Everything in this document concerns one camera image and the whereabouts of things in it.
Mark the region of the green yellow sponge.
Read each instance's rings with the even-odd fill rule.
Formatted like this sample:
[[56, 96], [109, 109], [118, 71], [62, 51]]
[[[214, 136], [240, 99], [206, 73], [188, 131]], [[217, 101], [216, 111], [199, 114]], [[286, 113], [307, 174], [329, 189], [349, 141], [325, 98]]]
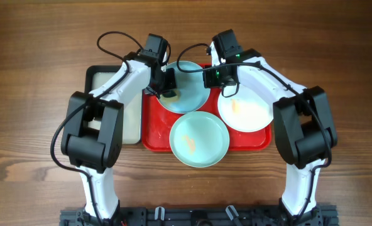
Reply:
[[165, 99], [178, 99], [180, 97], [180, 92], [177, 89], [167, 90], [161, 94], [161, 97]]

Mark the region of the light blue plate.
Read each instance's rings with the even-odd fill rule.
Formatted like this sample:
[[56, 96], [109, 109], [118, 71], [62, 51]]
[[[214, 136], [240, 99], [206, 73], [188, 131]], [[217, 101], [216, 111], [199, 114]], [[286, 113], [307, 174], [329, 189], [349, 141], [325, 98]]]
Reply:
[[161, 95], [159, 103], [170, 112], [186, 114], [201, 108], [210, 96], [210, 89], [204, 87], [202, 72], [181, 72], [177, 63], [173, 62], [166, 69], [175, 70], [175, 81], [177, 88], [174, 90], [176, 96], [166, 98]]

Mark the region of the white plate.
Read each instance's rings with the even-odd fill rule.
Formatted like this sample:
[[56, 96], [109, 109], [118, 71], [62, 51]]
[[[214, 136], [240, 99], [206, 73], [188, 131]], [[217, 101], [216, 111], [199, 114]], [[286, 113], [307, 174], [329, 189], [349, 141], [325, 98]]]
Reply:
[[256, 132], [273, 121], [273, 109], [251, 89], [240, 85], [220, 91], [217, 108], [221, 119], [240, 132]]

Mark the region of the mint green plate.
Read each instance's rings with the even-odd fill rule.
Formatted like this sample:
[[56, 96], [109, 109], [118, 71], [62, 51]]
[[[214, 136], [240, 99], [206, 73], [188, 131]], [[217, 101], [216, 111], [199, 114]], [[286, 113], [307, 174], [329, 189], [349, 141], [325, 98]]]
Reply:
[[175, 121], [169, 142], [172, 153], [183, 164], [206, 168], [225, 157], [230, 135], [220, 118], [208, 112], [195, 111]]

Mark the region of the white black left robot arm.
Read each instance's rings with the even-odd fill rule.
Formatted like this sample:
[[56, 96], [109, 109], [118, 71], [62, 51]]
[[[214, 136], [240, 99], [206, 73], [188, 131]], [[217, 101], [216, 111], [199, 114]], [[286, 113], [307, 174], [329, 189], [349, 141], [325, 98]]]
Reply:
[[120, 58], [122, 65], [104, 85], [88, 93], [75, 92], [69, 99], [50, 155], [59, 167], [80, 173], [87, 200], [82, 211], [86, 223], [120, 222], [112, 167], [123, 143], [124, 109], [142, 92], [157, 98], [173, 92], [175, 72], [162, 69], [170, 54], [164, 37], [149, 34], [145, 46]]

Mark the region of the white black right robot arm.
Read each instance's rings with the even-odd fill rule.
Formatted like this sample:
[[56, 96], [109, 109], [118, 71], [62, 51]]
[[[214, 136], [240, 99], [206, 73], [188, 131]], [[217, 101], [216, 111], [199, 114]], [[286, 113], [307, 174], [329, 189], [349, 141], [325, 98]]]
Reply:
[[320, 170], [331, 164], [331, 149], [337, 144], [325, 91], [287, 79], [259, 52], [244, 50], [233, 30], [215, 35], [207, 54], [212, 65], [203, 72], [205, 87], [244, 86], [272, 106], [276, 148], [287, 164], [281, 206], [290, 220], [307, 218], [316, 206]]

